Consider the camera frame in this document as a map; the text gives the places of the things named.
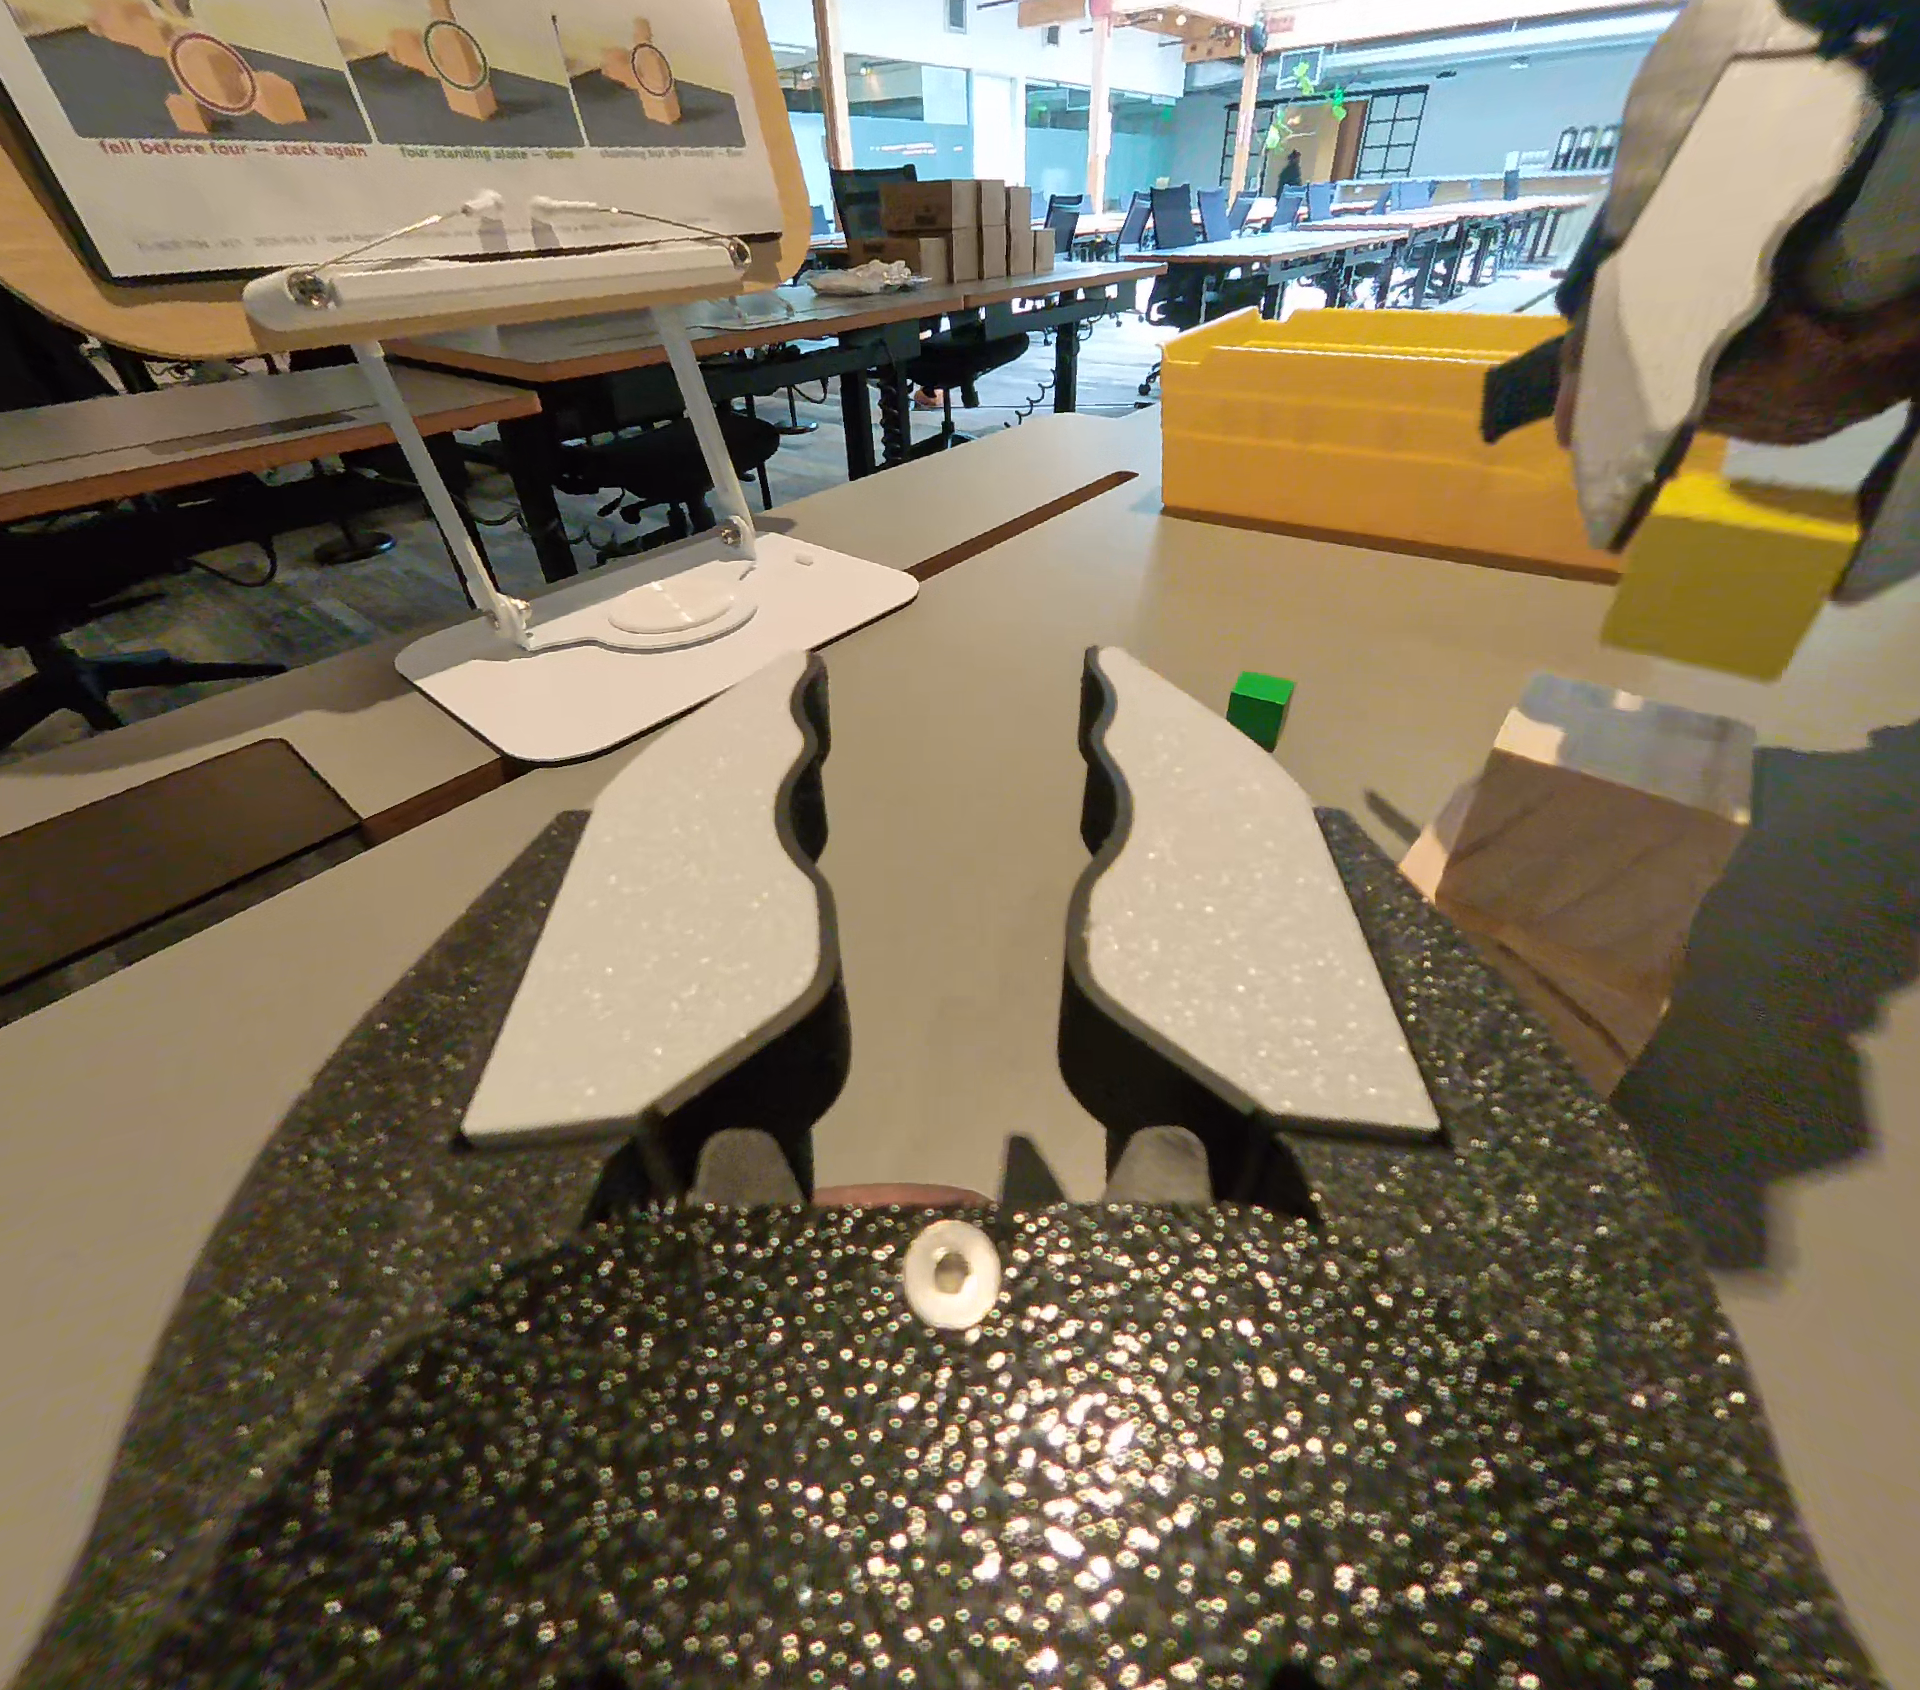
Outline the wooden document stand white base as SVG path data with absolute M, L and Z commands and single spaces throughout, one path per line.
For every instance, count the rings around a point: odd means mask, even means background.
M 772 58 L 759 0 L 754 6 Z M 902 609 L 919 591 L 908 572 L 759 534 L 686 336 L 689 307 L 770 289 L 805 255 L 805 171 L 775 60 L 759 107 L 783 122 L 792 168 L 779 242 L 695 234 L 597 251 L 563 246 L 452 259 L 390 257 L 377 242 L 330 262 L 154 286 L 108 282 L 85 262 L 4 112 L 14 163 L 4 196 L 4 286 L 48 318 L 165 359 L 346 346 L 478 611 L 404 649 L 397 669 L 509 757 L 534 765 L 592 757 L 682 717 L 783 653 L 817 652 Z M 654 314 L 708 470 L 717 521 L 689 542 L 538 598 L 509 596 L 424 448 L 389 346 L 643 307 Z

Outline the long office desk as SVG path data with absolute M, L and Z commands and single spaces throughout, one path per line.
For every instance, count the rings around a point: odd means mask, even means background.
M 869 336 L 878 336 L 884 347 L 899 344 L 914 353 L 927 336 L 953 319 L 978 319 L 993 338 L 1103 319 L 1131 310 L 1141 286 L 1167 269 L 1168 262 L 1161 257 L 1060 262 L 1022 276 L 859 295 L 822 293 L 814 284 L 792 282 L 691 306 L 685 336 L 701 359 Z M 389 352 L 416 365 L 524 386 L 667 363 L 656 316 L 647 307 L 398 338 Z

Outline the yellow plastic bin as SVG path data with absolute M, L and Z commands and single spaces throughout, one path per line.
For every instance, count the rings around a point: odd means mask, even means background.
M 1164 344 L 1173 515 L 1617 583 L 1549 421 L 1491 445 L 1482 383 L 1566 324 L 1549 312 L 1237 310 Z

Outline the large wooden cube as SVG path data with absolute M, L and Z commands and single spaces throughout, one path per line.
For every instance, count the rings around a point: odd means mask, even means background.
M 1400 871 L 1429 904 L 1450 915 L 1476 953 L 1515 989 L 1589 1086 L 1608 1099 L 1663 1025 L 1669 1000 L 1622 992 L 1589 973 L 1542 970 L 1440 895 L 1443 875 L 1474 796 L 1476 782 L 1460 784 L 1452 792 L 1406 850 Z

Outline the stack of cardboard boxes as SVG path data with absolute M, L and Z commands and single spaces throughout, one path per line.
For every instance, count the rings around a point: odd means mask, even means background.
M 1050 272 L 1056 238 L 1029 185 L 999 177 L 893 180 L 876 194 L 882 262 L 939 286 Z

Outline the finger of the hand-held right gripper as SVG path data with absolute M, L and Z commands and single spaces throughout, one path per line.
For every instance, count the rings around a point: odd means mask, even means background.
M 1717 363 L 1765 310 L 1788 235 L 1812 293 L 1880 303 L 1880 100 L 1844 56 L 1719 69 L 1646 58 L 1628 93 L 1571 414 L 1589 540 L 1622 552 L 1703 418 Z
M 1860 540 L 1835 604 L 1870 602 L 1919 577 L 1919 407 L 1859 485 Z

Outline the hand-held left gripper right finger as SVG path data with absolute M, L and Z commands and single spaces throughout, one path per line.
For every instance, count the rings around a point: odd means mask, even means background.
M 1069 895 L 1063 1074 L 1123 1138 L 1148 1083 L 1235 1122 L 1426 1145 L 1445 1127 L 1309 792 L 1119 645 L 1085 653 L 1086 864 Z

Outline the yellow wooden cube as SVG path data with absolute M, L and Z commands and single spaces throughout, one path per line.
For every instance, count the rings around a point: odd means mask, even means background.
M 1682 471 L 1657 493 L 1599 628 L 1620 652 L 1755 682 L 1793 664 L 1860 549 L 1859 497 Z

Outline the medium wooden cube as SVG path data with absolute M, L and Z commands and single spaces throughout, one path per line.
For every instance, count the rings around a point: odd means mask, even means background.
M 1658 992 L 1751 830 L 1757 751 L 1741 717 L 1541 672 L 1406 862 L 1519 956 Z

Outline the wood-edged neighbouring desk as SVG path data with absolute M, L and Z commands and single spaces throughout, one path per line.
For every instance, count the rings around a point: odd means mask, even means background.
M 330 365 L 2 416 L 4 523 L 392 444 L 365 373 Z

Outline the green hanging plant decoration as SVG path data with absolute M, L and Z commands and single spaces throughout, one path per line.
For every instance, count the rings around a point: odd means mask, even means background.
M 1283 88 L 1286 93 L 1274 104 L 1263 148 L 1279 156 L 1298 150 L 1302 162 L 1317 151 L 1331 153 L 1349 115 L 1349 85 L 1339 80 L 1309 84 L 1296 69 Z

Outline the rows of distant desks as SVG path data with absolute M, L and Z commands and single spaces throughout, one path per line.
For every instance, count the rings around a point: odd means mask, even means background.
M 1566 269 L 1610 189 L 1617 125 L 1566 130 L 1555 150 L 1522 151 L 1489 175 L 1349 180 L 1263 197 L 1197 199 L 1158 242 L 1146 194 L 1088 213 L 1069 251 L 1148 286 L 1199 293 L 1207 314 L 1255 306 L 1286 314 L 1298 293 L 1327 307 L 1452 307 L 1504 282 Z

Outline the person's right hand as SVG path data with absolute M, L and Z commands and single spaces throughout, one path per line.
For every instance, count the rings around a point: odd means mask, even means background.
M 1913 403 L 1919 396 L 1919 295 L 1836 314 L 1777 299 L 1717 359 L 1705 429 L 1802 445 Z

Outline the black office chair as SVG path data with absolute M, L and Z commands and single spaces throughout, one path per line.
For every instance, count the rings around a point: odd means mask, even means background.
M 966 321 L 927 338 L 904 373 L 914 389 L 939 399 L 959 393 L 965 407 L 976 409 L 982 378 L 1020 361 L 1029 347 L 1029 333 L 990 336 L 978 321 Z
M 87 653 L 71 636 L 127 608 L 136 585 L 173 569 L 180 554 L 151 517 L 121 512 L 55 529 L 4 525 L 2 644 L 30 672 L 2 691 L 2 750 L 51 717 L 73 714 L 95 731 L 121 728 L 114 693 L 193 688 L 286 672 L 276 659 L 186 659 L 143 647 Z

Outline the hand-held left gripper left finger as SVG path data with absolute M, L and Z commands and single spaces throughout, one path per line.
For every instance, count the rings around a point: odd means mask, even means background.
M 637 1127 L 827 1003 L 830 745 L 827 661 L 792 649 L 601 787 L 462 1115 L 471 1145 Z

